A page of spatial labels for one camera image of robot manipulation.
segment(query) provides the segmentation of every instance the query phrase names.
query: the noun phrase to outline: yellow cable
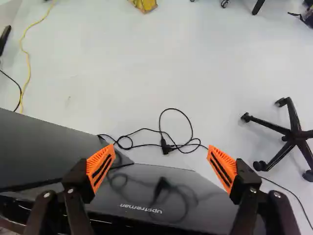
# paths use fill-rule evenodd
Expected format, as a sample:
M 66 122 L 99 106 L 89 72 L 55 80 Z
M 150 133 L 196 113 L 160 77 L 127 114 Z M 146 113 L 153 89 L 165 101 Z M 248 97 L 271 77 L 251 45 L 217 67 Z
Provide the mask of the yellow cable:
M 54 3 L 55 3 L 55 0 L 52 0 L 52 3 L 51 3 L 51 5 L 50 5 L 50 7 L 48 8 L 48 10 L 47 10 L 45 16 L 42 17 L 39 21 L 34 22 L 34 23 L 32 23 L 30 26 L 28 26 L 28 27 L 25 29 L 24 34 L 23 34 L 23 36 L 22 36 L 21 39 L 20 39 L 20 49 L 21 49 L 22 52 L 24 52 L 24 53 L 26 54 L 26 62 L 27 62 L 27 67 L 28 67 L 28 78 L 27 78 L 26 82 L 25 82 L 24 85 L 23 85 L 22 95 L 21 95 L 21 99 L 20 99 L 20 101 L 21 101 L 21 111 L 20 111 L 20 113 L 23 112 L 23 96 L 24 96 L 24 93 L 25 93 L 25 89 L 26 89 L 26 87 L 27 87 L 27 85 L 28 85 L 28 83 L 29 83 L 29 81 L 30 81 L 30 75 L 31 75 L 31 73 L 30 73 L 30 62 L 29 62 L 29 53 L 28 53 L 26 50 L 23 49 L 22 41 L 23 41 L 23 39 L 25 38 L 26 32 L 27 32 L 32 26 L 35 26 L 35 25 L 39 24 L 41 21 L 43 21 L 45 18 L 47 18 L 47 16 L 49 15 L 51 9 L 52 9 L 53 6 L 54 6 Z

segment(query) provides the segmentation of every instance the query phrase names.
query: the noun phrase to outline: cable connector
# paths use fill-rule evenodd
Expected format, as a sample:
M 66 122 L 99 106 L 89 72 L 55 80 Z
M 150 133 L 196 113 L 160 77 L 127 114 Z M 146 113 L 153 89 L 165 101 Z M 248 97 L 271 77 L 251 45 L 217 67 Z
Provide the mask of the cable connector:
M 175 150 L 174 148 L 171 147 L 171 145 L 166 143 L 166 141 L 163 137 L 161 137 L 160 142 L 161 142 L 161 148 L 162 148 L 163 155 L 167 155 L 169 152 L 172 152 L 173 150 Z

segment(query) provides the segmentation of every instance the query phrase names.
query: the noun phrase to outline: glossy black surface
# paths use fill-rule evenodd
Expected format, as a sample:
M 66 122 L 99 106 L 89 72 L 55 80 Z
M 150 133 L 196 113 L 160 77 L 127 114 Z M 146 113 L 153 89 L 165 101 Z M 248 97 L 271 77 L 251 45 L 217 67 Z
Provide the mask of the glossy black surface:
M 97 136 L 0 108 L 0 191 L 62 178 L 108 145 Z M 113 168 L 133 164 L 116 151 Z
M 32 201 L 47 189 L 61 191 L 62 187 L 10 196 Z M 208 234 L 228 234 L 238 209 L 225 191 L 194 171 L 142 164 L 110 170 L 86 208 L 93 212 L 91 219 L 108 215 Z M 105 221 L 112 223 L 110 217 Z M 265 234 L 260 219 L 255 234 Z

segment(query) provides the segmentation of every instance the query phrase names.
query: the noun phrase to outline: black power cord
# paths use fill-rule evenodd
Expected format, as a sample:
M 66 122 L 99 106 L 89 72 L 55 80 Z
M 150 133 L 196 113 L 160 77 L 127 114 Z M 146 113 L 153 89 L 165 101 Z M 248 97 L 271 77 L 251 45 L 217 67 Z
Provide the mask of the black power cord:
M 18 102 L 16 108 L 13 110 L 13 111 L 15 112 L 15 111 L 19 108 L 20 103 L 21 103 L 22 89 L 21 89 L 21 87 L 19 86 L 19 84 L 18 84 L 16 81 L 14 81 L 9 75 L 7 75 L 7 74 L 6 74 L 5 72 L 3 72 L 2 70 L 0 70 L 0 72 L 1 72 L 3 75 L 5 75 L 7 78 L 9 78 L 12 82 L 14 82 L 14 83 L 19 87 L 19 90 L 20 90 L 20 97 L 19 97 L 19 102 Z
M 188 120 L 188 123 L 189 123 L 189 126 L 190 126 L 190 130 L 191 130 L 191 136 L 190 136 L 189 140 L 188 140 L 186 143 L 184 143 L 184 144 L 176 144 L 175 141 L 173 140 L 173 138 L 172 138 L 167 132 L 161 130 L 161 117 L 162 117 L 162 115 L 163 115 L 166 111 L 169 111 L 169 110 L 173 110 L 173 111 L 177 111 L 177 112 L 181 113 L 181 114 Z M 135 134 L 135 133 L 137 133 L 137 132 L 143 131 L 143 130 L 147 130 L 147 131 L 152 131 L 152 132 L 155 132 L 155 133 L 159 133 L 159 134 L 161 135 L 161 141 L 160 141 L 161 144 L 146 143 L 146 144 L 134 145 L 133 139 L 132 139 L 130 136 L 133 135 L 133 134 Z M 149 129 L 149 128 L 141 128 L 141 129 L 138 129 L 138 130 L 136 130 L 136 131 L 134 131 L 134 132 L 131 132 L 131 133 L 127 134 L 127 135 L 120 136 L 117 140 L 115 140 L 114 138 L 112 138 L 110 135 L 107 135 L 107 134 L 100 134 L 100 135 L 98 135 L 98 137 L 101 138 L 101 139 L 103 139 L 103 140 L 105 140 L 105 139 L 104 139 L 102 136 L 109 137 L 111 140 L 114 141 L 113 144 L 117 144 L 117 146 L 118 146 L 119 148 L 124 149 L 124 150 L 131 150 L 131 149 L 133 149 L 133 148 L 144 147 L 144 146 L 157 146 L 157 147 L 161 147 L 161 148 L 162 148 L 162 152 L 163 152 L 164 155 L 166 155 L 166 154 L 168 154 L 169 152 L 172 152 L 172 151 L 174 151 L 174 150 L 178 150 L 179 152 L 181 152 L 181 153 L 183 153 L 183 154 L 188 154 L 188 153 L 192 153 L 192 152 L 196 151 L 200 146 L 203 147 L 203 148 L 205 148 L 205 149 L 208 149 L 207 147 L 205 147 L 204 145 L 201 144 L 201 140 L 200 140 L 199 138 L 194 138 L 194 137 L 193 137 L 193 134 L 194 134 L 194 131 L 193 131 L 193 128 L 192 128 L 192 124 L 191 124 L 190 119 L 187 117 L 187 115 L 186 115 L 185 113 L 183 113 L 183 112 L 182 112 L 181 110 L 179 110 L 179 109 L 176 109 L 176 108 L 168 108 L 168 109 L 163 110 L 162 113 L 160 114 L 160 116 L 158 117 L 158 131 L 157 131 L 157 130 L 153 130 L 153 129 Z M 171 142 L 173 142 L 173 144 L 167 144 L 167 143 L 166 143 L 166 140 L 164 139 L 164 136 L 163 136 L 163 135 L 166 135 L 166 136 L 171 140 Z M 129 147 L 124 147 L 124 146 L 122 146 L 122 145 L 119 143 L 119 142 L 120 142 L 122 139 L 124 139 L 124 138 L 127 138 L 127 139 L 130 140 L 131 146 L 129 146 Z M 199 143 L 190 143 L 190 142 L 192 142 L 192 141 L 194 141 L 194 140 L 197 140 Z M 196 146 L 196 147 L 195 147 L 194 149 L 190 150 L 190 151 L 187 151 L 187 152 L 184 152 L 184 151 L 181 150 L 181 148 L 187 147 L 187 146 Z M 285 188 L 285 187 L 283 187 L 283 186 L 281 186 L 281 185 L 279 185 L 279 184 L 273 182 L 272 180 L 269 180 L 269 179 L 267 179 L 267 178 L 265 178 L 265 177 L 262 177 L 262 176 L 261 176 L 261 178 L 264 179 L 264 180 L 267 180 L 267 181 L 271 182 L 272 184 L 274 184 L 274 185 L 276 185 L 276 186 L 278 186 L 278 187 L 280 187 L 280 188 L 282 188 L 282 189 L 284 189 L 284 190 L 286 190 L 286 191 L 288 191 L 289 193 L 291 193 L 291 194 L 297 199 L 297 201 L 299 202 L 299 204 L 300 204 L 300 206 L 301 206 L 301 208 L 302 208 L 302 211 L 303 211 L 303 213 L 304 213 L 304 215 L 305 215 L 305 218 L 307 219 L 307 221 L 308 221 L 308 223 L 309 223 L 309 225 L 310 225 L 310 227 L 311 227 L 311 229 L 312 229 L 312 231 L 313 231 L 313 226 L 312 226 L 312 224 L 311 224 L 311 222 L 310 222 L 310 220 L 309 220 L 309 218 L 308 218 L 308 215 L 307 215 L 306 211 L 304 210 L 304 207 L 303 207 L 301 201 L 299 200 L 299 198 L 298 198 L 293 192 L 291 192 L 291 191 L 288 190 L 287 188 Z
M 307 219 L 307 221 L 308 221 L 308 223 L 309 223 L 309 225 L 310 225 L 310 227 L 311 227 L 311 229 L 312 229 L 312 231 L 313 231 L 312 224 L 311 224 L 311 222 L 310 222 L 310 220 L 309 220 L 309 217 L 308 217 L 307 213 L 305 212 L 305 209 L 304 209 L 304 207 L 303 207 L 303 205 L 302 205 L 300 199 L 299 199 L 293 192 L 291 192 L 289 189 L 287 189 L 287 188 L 285 188 L 285 187 L 283 187 L 283 186 L 281 186 L 281 185 L 275 183 L 274 181 L 269 180 L 269 179 L 267 179 L 267 178 L 265 178 L 265 177 L 263 177 L 263 176 L 260 176 L 260 177 L 261 177 L 262 179 L 264 179 L 264 180 L 266 180 L 266 181 L 269 181 L 270 183 L 272 183 L 272 184 L 274 184 L 274 185 L 276 185 L 276 186 L 278 186 L 278 187 L 280 187 L 280 188 L 282 188 L 282 189 L 284 189 L 284 190 L 290 192 L 290 193 L 297 199 L 297 201 L 298 201 L 298 203 L 300 204 L 301 209 L 302 209 L 302 211 L 303 211 L 303 213 L 304 213 L 304 216 L 305 216 L 305 218 Z

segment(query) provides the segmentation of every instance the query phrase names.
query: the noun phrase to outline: office chair base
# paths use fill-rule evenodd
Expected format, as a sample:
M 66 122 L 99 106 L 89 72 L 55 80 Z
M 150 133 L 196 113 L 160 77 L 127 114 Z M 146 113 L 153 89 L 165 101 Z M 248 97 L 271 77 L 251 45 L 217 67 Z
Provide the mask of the office chair base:
M 302 174 L 302 177 L 309 182 L 313 182 L 313 171 L 307 170 L 305 173 Z
M 266 168 L 266 163 L 264 161 L 255 161 L 253 162 L 253 168 L 256 171 L 264 171 Z
M 306 141 L 307 139 L 313 138 L 313 130 L 302 131 L 299 117 L 290 97 L 277 100 L 275 105 L 278 107 L 287 106 L 291 125 L 290 129 L 256 118 L 254 116 L 250 116 L 249 113 L 245 113 L 241 116 L 241 120 L 244 122 L 255 122 L 282 134 L 282 141 L 285 142 L 284 146 L 268 163 L 265 163 L 264 161 L 255 161 L 253 163 L 253 167 L 256 171 L 269 171 L 277 163 L 279 163 L 294 147 L 297 146 L 310 167 L 310 170 L 307 170 L 302 176 L 305 180 L 313 182 L 313 153 Z

